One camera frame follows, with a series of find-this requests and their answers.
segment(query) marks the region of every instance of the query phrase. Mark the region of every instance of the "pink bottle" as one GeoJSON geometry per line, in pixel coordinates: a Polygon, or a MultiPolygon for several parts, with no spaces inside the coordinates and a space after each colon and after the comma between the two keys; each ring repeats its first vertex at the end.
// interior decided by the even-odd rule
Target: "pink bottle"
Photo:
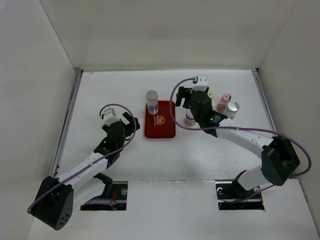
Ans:
{"type": "Polygon", "coordinates": [[[221,100],[216,105],[217,112],[223,114],[225,112],[227,104],[230,102],[230,100],[231,100],[231,95],[230,94],[228,94],[228,93],[223,94],[222,97],[221,97],[221,100]]]}

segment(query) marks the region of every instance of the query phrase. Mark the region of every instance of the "pink lid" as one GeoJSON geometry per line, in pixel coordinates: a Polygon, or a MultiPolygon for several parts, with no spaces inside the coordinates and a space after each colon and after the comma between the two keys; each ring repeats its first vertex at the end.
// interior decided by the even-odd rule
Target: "pink lid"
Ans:
{"type": "Polygon", "coordinates": [[[231,95],[228,94],[228,93],[223,94],[222,97],[221,97],[221,102],[222,102],[223,104],[229,103],[230,100],[231,100],[231,95]]]}

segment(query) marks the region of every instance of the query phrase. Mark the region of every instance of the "silver lid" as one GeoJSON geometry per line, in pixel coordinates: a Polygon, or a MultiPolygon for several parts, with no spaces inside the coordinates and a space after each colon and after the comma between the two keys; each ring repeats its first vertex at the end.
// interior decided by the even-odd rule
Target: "silver lid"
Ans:
{"type": "Polygon", "coordinates": [[[147,100],[155,100],[158,98],[158,93],[155,90],[150,90],[145,95],[147,100]]]}
{"type": "Polygon", "coordinates": [[[191,119],[191,120],[195,119],[194,116],[192,115],[190,109],[187,109],[187,110],[186,110],[185,116],[186,116],[188,119],[191,119]]]}
{"type": "Polygon", "coordinates": [[[230,101],[227,105],[227,108],[229,112],[237,112],[240,108],[240,105],[236,101],[230,101]]]}

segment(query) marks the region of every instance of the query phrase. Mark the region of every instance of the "small bottle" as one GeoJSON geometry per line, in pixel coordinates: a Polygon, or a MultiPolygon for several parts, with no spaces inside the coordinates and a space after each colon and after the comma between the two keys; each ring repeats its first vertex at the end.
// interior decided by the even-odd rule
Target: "small bottle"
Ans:
{"type": "Polygon", "coordinates": [[[150,90],[146,93],[145,97],[148,113],[156,115],[158,113],[158,93],[155,90],[150,90]]]}
{"type": "Polygon", "coordinates": [[[224,110],[224,115],[233,120],[236,113],[239,111],[239,108],[239,103],[237,103],[236,101],[230,101],[224,110]]]}
{"type": "Polygon", "coordinates": [[[187,109],[185,112],[184,123],[188,126],[193,126],[196,124],[196,121],[195,121],[194,116],[192,115],[190,109],[187,109]]]}
{"type": "Polygon", "coordinates": [[[225,112],[227,104],[231,100],[231,95],[228,93],[225,93],[222,95],[220,102],[216,105],[216,110],[223,114],[225,112]]]}

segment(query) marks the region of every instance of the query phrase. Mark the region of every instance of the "red tray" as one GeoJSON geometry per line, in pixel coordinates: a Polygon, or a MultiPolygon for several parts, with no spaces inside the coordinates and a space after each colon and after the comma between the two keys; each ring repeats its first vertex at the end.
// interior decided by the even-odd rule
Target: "red tray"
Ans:
{"type": "MultiPolygon", "coordinates": [[[[148,139],[173,139],[176,136],[176,124],[169,113],[170,101],[158,101],[158,113],[151,115],[145,106],[144,136],[148,139]]],[[[176,105],[171,103],[173,116],[176,117],[176,105]]]]}

